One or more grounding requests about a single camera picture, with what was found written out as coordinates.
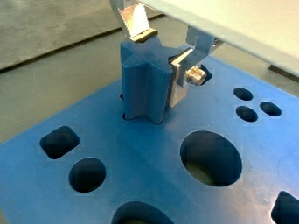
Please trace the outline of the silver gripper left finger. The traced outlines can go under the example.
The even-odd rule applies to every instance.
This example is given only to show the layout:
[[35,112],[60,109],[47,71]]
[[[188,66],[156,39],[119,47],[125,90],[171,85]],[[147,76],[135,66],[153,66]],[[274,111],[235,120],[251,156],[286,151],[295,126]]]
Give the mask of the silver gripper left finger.
[[145,6],[137,0],[109,0],[125,37],[136,43],[144,43],[157,34],[149,27]]

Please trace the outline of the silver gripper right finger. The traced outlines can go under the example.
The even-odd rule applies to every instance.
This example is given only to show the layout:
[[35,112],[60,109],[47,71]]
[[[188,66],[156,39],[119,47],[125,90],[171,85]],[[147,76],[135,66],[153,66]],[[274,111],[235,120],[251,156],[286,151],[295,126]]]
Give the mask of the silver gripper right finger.
[[173,107],[187,95],[187,85],[199,86],[207,80],[201,69],[201,60],[217,49],[223,41],[208,33],[188,27],[185,48],[171,60],[172,84],[169,86],[167,105]]

